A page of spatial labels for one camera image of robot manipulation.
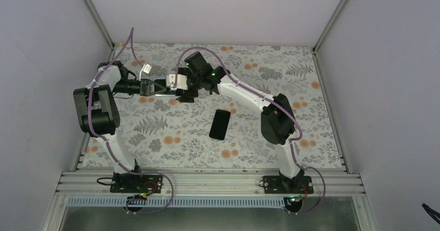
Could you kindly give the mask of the black smartphone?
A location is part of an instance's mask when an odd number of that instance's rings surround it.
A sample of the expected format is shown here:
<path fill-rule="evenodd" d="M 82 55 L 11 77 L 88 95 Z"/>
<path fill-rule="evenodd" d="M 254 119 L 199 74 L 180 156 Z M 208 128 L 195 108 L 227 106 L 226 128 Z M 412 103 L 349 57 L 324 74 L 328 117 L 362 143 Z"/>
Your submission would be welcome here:
<path fill-rule="evenodd" d="M 231 112 L 226 110 L 216 110 L 209 137 L 215 140 L 224 140 L 229 125 Z"/>

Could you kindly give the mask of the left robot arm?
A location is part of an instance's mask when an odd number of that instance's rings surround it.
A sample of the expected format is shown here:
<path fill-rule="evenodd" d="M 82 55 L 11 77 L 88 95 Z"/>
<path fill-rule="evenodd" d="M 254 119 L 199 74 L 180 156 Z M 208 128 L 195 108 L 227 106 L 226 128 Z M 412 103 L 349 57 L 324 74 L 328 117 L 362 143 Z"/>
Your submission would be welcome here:
<path fill-rule="evenodd" d="M 81 130 L 93 138 L 101 139 L 109 157 L 113 159 L 110 185 L 116 189 L 138 192 L 151 174 L 141 171 L 137 160 L 129 154 L 116 131 L 120 126 L 120 113 L 114 94 L 149 97 L 165 93 L 167 87 L 150 79 L 130 79 L 131 73 L 121 61 L 101 63 L 92 82 L 75 89 L 73 98 Z"/>

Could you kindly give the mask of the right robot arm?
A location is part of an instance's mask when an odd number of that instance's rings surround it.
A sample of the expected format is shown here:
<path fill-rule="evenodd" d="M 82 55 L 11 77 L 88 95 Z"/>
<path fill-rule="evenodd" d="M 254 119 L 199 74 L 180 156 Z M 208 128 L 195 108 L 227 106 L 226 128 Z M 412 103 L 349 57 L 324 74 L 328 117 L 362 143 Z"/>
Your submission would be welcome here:
<path fill-rule="evenodd" d="M 166 77 L 166 85 L 173 91 L 204 89 L 229 97 L 256 112 L 260 116 L 263 138 L 275 147 L 279 161 L 278 188 L 294 193 L 301 186 L 304 170 L 293 158 L 291 143 L 300 140 L 303 131 L 288 98 L 281 93 L 273 96 L 247 85 L 227 70 L 222 61 L 219 67 L 212 68 L 200 50 L 201 47 L 194 47 L 189 56 L 187 51 L 180 55 L 175 72 Z"/>

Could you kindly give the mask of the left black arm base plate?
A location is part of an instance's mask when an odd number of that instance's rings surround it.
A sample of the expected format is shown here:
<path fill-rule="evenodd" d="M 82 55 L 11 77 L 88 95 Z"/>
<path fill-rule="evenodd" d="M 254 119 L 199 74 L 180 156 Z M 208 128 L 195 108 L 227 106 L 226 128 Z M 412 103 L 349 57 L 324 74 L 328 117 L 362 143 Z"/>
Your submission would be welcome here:
<path fill-rule="evenodd" d="M 132 175 L 114 174 L 110 186 L 111 193 L 151 194 L 160 193 L 163 176 L 156 174 Z"/>

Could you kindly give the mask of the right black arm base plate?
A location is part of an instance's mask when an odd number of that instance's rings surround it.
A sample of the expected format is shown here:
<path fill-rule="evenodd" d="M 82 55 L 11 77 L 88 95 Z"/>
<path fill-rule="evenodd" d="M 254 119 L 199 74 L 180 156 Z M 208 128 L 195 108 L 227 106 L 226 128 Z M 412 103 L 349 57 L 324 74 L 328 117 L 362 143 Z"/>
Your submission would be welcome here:
<path fill-rule="evenodd" d="M 287 179 L 281 175 L 266 175 L 262 179 L 265 194 L 313 194 L 313 182 L 310 176 L 296 176 Z"/>

